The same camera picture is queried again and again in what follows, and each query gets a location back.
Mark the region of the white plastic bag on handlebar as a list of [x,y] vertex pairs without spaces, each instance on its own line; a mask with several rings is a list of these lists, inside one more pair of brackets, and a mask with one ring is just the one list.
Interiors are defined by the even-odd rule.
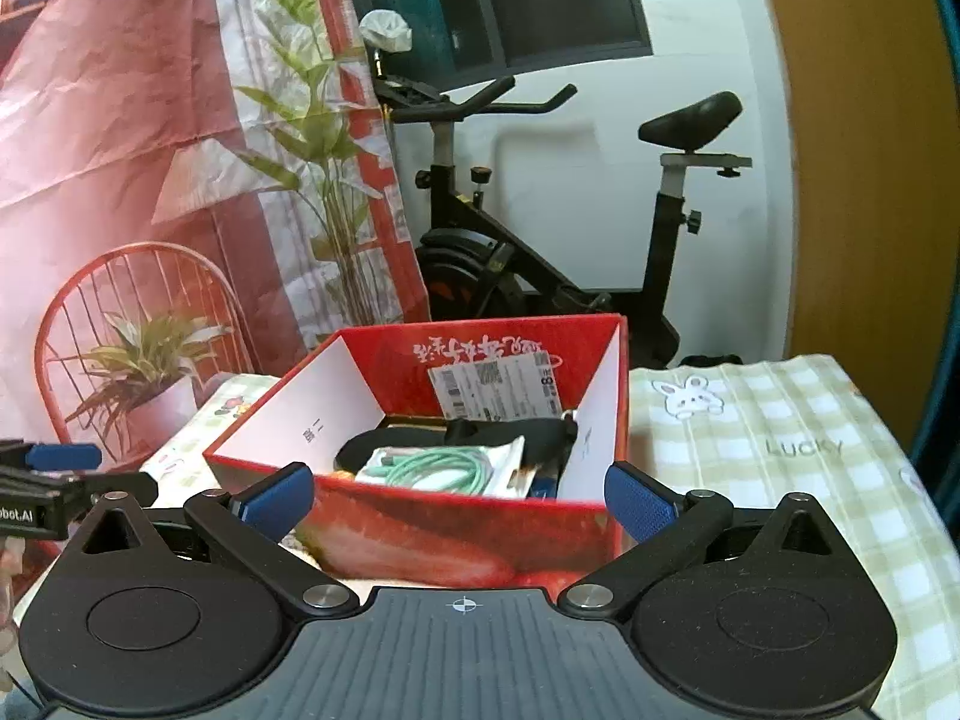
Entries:
[[413,31],[404,16],[394,10],[376,8],[359,20],[359,34],[371,49],[387,54],[407,54],[412,50]]

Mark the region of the white shipping label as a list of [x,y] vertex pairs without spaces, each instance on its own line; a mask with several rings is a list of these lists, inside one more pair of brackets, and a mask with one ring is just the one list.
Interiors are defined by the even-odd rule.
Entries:
[[448,419],[517,421],[563,413],[547,351],[456,362],[433,367],[428,376]]

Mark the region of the black eye mask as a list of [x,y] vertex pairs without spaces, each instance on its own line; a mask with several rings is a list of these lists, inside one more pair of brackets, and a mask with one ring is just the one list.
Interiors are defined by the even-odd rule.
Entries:
[[455,419],[443,427],[376,427],[347,440],[338,450],[334,463],[337,470],[358,473],[377,449],[500,447],[518,437],[524,439],[523,468],[553,468],[561,473],[578,438],[578,423],[573,416],[566,415],[514,421]]

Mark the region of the green checkered bunny blanket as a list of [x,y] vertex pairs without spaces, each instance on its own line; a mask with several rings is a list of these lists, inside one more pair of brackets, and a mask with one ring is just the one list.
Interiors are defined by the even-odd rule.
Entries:
[[810,495],[681,494],[558,595],[358,598],[206,491],[107,493],[25,614],[50,718],[900,718],[901,637]]

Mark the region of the dark window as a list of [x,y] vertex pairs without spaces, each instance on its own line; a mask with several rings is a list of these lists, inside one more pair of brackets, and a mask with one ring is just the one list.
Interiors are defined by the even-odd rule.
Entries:
[[644,57],[641,0],[353,0],[358,15],[392,10],[412,48],[389,54],[395,75],[448,91],[526,71]]

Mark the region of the wooden door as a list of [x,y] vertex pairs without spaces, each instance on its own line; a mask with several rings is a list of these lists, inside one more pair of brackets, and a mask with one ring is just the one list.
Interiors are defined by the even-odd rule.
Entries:
[[958,104],[935,0],[771,0],[789,76],[789,349],[828,353],[901,445],[918,431],[958,254]]

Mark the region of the red printed backdrop curtain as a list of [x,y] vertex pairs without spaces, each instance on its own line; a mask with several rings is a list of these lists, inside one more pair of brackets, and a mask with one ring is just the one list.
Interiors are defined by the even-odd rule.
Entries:
[[352,0],[2,0],[2,433],[148,457],[427,291]]

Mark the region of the red cardboard box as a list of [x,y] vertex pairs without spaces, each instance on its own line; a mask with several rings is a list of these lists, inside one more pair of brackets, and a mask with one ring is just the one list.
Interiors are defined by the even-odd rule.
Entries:
[[626,449],[612,314],[347,328],[206,449],[241,489],[293,461],[311,494],[256,517],[347,578],[558,590],[619,552],[604,476]]

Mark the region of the bag of pastel cables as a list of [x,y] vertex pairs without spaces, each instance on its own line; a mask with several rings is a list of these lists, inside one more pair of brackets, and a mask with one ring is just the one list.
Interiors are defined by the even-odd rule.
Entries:
[[417,493],[524,499],[535,472],[521,466],[523,449],[522,437],[500,447],[387,447],[374,450],[355,479]]

